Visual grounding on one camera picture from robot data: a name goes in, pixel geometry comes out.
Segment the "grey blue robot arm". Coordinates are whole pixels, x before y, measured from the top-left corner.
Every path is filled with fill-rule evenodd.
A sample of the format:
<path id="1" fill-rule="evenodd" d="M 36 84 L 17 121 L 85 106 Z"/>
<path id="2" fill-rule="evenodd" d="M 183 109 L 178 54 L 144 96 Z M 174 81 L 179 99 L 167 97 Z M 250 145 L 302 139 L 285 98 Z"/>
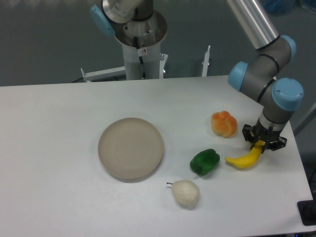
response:
<path id="1" fill-rule="evenodd" d="M 252 63 L 238 62 L 228 76 L 231 87 L 263 106 L 256 124 L 244 125 L 243 136 L 262 152 L 281 149 L 287 140 L 280 134 L 304 90 L 298 81 L 276 75 L 294 57 L 296 43 L 278 33 L 258 0 L 230 0 L 228 5 L 258 53 Z M 151 0 L 104 0 L 90 14 L 104 34 L 122 45 L 127 79 L 163 77 L 160 43 L 167 24 Z"/>

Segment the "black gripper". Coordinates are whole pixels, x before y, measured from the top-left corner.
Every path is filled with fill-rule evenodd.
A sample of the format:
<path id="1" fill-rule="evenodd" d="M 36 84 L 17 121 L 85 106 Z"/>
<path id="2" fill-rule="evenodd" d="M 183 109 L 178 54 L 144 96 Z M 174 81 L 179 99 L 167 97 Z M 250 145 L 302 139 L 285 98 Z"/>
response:
<path id="1" fill-rule="evenodd" d="M 261 124 L 256 124 L 255 126 L 245 124 L 242 128 L 242 134 L 245 141 L 251 144 L 251 150 L 257 141 L 263 141 L 264 145 L 261 149 L 262 154 L 265 152 L 265 150 L 276 151 L 282 149 L 287 143 L 286 138 L 280 137 L 281 131 L 273 131 L 271 126 L 266 129 Z"/>

